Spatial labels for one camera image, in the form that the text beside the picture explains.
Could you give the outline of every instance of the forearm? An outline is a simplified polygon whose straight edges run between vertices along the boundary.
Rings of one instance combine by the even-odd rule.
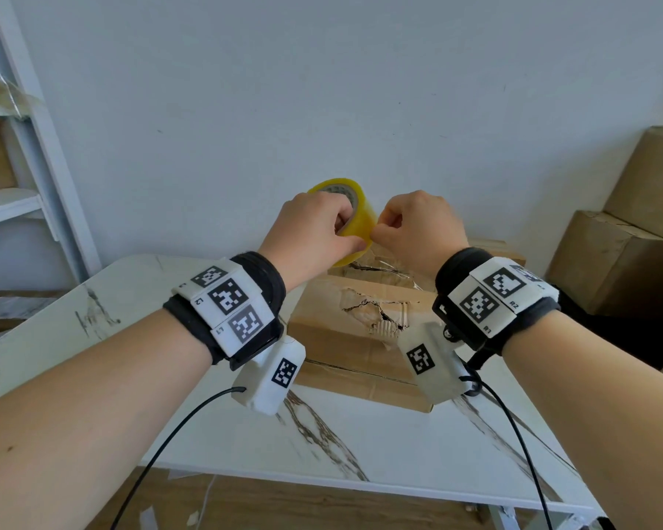
[[[0,398],[0,529],[86,526],[211,365],[163,310],[106,342]]]
[[[663,374],[559,312],[504,360],[616,526],[663,528]]]

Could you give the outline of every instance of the hand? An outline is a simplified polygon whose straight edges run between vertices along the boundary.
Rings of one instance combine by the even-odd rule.
[[[289,291],[366,248],[358,236],[336,235],[353,214],[351,202],[341,194],[295,195],[283,204],[258,252],[277,268]]]
[[[455,253],[469,247],[462,220],[442,197],[424,191],[396,195],[381,212],[371,239],[408,268],[434,279]]]

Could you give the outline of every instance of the right hand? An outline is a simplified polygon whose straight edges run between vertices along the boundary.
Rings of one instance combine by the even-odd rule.
[[[388,201],[371,239],[409,269],[431,279],[453,254],[469,247],[464,224],[449,203],[424,191]]]

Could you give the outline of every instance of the damaged box corner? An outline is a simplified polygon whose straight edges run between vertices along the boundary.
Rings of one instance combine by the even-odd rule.
[[[494,257],[511,258],[521,266],[525,266],[525,257],[511,249],[503,240],[483,240],[470,238],[473,247],[485,249]],[[372,244],[362,257],[348,266],[332,268],[328,275],[365,280],[391,286],[414,288],[426,292],[436,292],[435,281],[409,270],[393,254],[378,244]]]
[[[432,405],[395,344],[403,329],[439,321],[433,293],[337,276],[309,282],[288,334],[306,348],[295,382],[428,413]]]

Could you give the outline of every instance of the wristband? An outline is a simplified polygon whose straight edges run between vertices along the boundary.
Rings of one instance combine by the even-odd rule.
[[[173,289],[164,308],[210,351],[236,370],[284,332],[277,319],[285,285],[275,267],[250,251],[221,259]]]
[[[445,262],[435,284],[439,294],[433,311],[450,337],[477,352],[469,360],[475,370],[500,355],[513,334],[560,308],[556,288],[509,258],[473,247]]]

